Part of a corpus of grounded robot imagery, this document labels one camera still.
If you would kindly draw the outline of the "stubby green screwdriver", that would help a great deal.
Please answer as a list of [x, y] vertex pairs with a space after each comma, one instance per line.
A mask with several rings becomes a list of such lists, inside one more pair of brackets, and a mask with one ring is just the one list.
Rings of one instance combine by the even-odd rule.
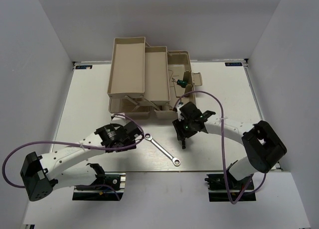
[[186, 86], [187, 86], [187, 81], [183, 81], [183, 80], [179, 80], [179, 79], [174, 79], [174, 78], [172, 78], [172, 81], [174, 82], [174, 83], [176, 83], [177, 85], [179, 85], [179, 86], [181, 86], [182, 88], [186, 88]]

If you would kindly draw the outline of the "beige cantilever toolbox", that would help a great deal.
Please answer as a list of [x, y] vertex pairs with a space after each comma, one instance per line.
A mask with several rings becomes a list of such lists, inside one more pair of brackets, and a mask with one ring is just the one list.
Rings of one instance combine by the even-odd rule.
[[[187, 81], [182, 88], [172, 78]], [[175, 119], [173, 107], [181, 101], [195, 103], [195, 87], [202, 76], [191, 69], [189, 53], [169, 51], [165, 46], [149, 46], [145, 37], [115, 38], [109, 85], [109, 112], [132, 118]]]

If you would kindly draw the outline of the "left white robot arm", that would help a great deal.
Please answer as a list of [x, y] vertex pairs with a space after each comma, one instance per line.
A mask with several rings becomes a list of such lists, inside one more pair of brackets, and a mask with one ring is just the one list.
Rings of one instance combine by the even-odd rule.
[[112, 123], [58, 151], [42, 155], [29, 153], [20, 171], [29, 200], [36, 202], [54, 190], [72, 186], [81, 190], [116, 191], [118, 186], [98, 163], [87, 163], [82, 170], [75, 165], [104, 153], [135, 149], [136, 138], [143, 135], [142, 128], [132, 121], [126, 125]]

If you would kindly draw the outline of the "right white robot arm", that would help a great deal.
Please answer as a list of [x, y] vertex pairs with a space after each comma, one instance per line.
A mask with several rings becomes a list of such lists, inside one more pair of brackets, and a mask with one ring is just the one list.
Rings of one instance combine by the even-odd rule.
[[192, 102], [178, 105], [174, 111], [177, 119], [172, 123], [183, 149], [185, 140], [198, 132], [224, 136], [243, 145], [246, 156], [226, 169], [225, 182], [232, 189], [256, 172], [268, 173], [287, 153], [284, 143], [266, 121], [251, 124], [222, 118], [216, 112], [202, 112]]

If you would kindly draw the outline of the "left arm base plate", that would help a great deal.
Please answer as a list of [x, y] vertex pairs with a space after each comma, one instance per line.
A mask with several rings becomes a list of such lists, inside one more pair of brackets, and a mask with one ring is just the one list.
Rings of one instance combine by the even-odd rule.
[[126, 173], [105, 173], [104, 179], [96, 179], [90, 186], [75, 187], [73, 201], [109, 201], [122, 199]]

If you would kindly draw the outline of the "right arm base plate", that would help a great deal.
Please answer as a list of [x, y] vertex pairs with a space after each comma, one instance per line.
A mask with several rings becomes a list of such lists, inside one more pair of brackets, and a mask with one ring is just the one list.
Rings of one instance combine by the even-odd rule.
[[[228, 177], [229, 190], [232, 200], [236, 200], [240, 192], [244, 189], [246, 183], [249, 181], [249, 176], [240, 181], [232, 181]], [[228, 202], [228, 196], [224, 181], [224, 175], [219, 174], [207, 174], [205, 182], [208, 185], [208, 196], [210, 202]], [[244, 194], [240, 198], [240, 202], [253, 202], [256, 201], [256, 195], [253, 192], [255, 189], [254, 183], [250, 180], [250, 183], [245, 190]]]

